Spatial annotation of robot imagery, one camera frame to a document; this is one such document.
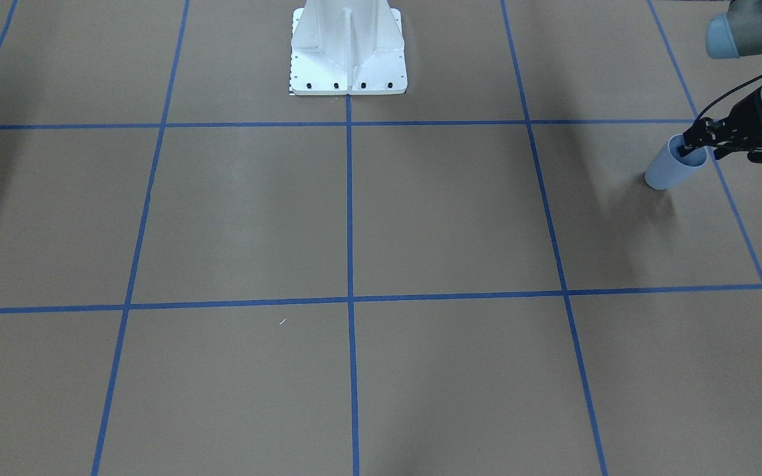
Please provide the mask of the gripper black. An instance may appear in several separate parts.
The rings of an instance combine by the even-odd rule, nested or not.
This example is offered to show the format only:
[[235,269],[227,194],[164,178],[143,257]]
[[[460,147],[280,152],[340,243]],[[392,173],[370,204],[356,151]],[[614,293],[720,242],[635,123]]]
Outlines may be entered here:
[[705,118],[707,130],[688,129],[679,135],[678,159],[707,157],[708,147],[714,159],[733,153],[747,153],[750,159],[762,159],[762,100],[743,99],[725,118]]

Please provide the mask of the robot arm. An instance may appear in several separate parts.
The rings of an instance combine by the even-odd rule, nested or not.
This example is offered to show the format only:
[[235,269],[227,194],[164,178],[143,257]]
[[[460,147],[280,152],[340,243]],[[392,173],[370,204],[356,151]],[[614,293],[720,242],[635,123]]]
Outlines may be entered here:
[[[762,55],[762,1],[729,3],[728,11],[708,24],[705,46],[717,60]],[[713,120],[701,112],[673,154],[685,159],[704,147],[712,148],[717,159],[746,153],[750,162],[762,165],[762,86],[739,100],[725,118]]]

